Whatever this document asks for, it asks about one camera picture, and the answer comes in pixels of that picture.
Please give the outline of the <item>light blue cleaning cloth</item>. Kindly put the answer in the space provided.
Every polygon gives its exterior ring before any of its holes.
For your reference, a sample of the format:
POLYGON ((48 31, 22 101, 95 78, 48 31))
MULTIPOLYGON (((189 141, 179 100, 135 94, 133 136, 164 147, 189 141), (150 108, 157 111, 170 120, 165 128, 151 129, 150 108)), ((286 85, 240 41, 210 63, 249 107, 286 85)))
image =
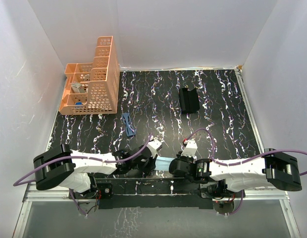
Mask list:
POLYGON ((155 170, 169 171, 169 166, 173 160, 173 158, 158 156, 155 161, 155 170))

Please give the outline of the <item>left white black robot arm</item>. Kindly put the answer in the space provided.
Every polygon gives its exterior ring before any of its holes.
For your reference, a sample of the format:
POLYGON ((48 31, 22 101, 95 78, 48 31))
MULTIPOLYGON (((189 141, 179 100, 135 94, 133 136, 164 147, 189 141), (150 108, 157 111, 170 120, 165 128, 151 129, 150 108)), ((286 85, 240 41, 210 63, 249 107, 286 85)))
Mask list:
POLYGON ((66 187, 91 198, 97 193, 93 174, 137 175, 150 173, 162 144, 153 140, 134 150, 122 149, 106 154, 90 154, 70 149, 68 144, 50 149, 34 158, 37 190, 66 187))

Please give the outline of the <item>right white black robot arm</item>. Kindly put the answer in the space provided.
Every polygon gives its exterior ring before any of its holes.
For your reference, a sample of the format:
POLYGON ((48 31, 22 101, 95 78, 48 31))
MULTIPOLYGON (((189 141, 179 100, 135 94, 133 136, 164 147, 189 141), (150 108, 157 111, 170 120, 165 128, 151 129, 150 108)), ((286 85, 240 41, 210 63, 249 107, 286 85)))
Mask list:
POLYGON ((199 159, 178 155, 169 165, 175 177, 199 185, 209 198, 231 197, 240 191, 273 186, 282 191, 302 190, 297 158, 288 151, 266 149, 254 158, 236 160, 199 159))

